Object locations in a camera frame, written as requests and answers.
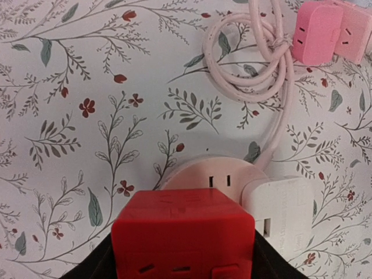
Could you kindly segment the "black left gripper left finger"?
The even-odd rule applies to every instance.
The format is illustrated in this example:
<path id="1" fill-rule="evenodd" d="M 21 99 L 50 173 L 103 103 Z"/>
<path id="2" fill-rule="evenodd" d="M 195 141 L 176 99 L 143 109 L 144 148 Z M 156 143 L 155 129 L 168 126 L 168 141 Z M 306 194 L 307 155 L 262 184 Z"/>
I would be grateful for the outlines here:
<path id="1" fill-rule="evenodd" d="M 61 279 L 117 279 L 111 234 Z"/>

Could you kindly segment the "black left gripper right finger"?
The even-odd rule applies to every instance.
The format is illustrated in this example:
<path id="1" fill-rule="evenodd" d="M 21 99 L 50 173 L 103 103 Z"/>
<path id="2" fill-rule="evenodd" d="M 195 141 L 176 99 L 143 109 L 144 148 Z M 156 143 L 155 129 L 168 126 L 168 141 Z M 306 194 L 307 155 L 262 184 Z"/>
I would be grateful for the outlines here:
<path id="1" fill-rule="evenodd" d="M 252 279 L 307 279 L 255 231 Z"/>

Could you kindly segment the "round pink power socket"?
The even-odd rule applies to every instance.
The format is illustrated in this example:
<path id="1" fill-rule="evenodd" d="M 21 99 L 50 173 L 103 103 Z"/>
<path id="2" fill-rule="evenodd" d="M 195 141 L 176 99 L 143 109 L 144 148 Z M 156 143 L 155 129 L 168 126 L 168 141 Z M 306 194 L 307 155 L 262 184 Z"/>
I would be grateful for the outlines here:
<path id="1" fill-rule="evenodd" d="M 227 156 L 207 156 L 176 167 L 162 183 L 162 190 L 213 188 L 241 203 L 244 188 L 267 175 L 253 164 Z"/>

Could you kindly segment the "red cube socket adapter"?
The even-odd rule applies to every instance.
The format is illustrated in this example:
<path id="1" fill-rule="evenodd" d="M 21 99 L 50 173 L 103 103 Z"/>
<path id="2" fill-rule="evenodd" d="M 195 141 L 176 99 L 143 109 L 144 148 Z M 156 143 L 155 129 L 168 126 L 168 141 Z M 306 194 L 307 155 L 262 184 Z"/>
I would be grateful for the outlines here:
<path id="1" fill-rule="evenodd" d="M 255 222 L 213 188 L 139 191 L 112 225 L 118 278 L 250 278 Z"/>

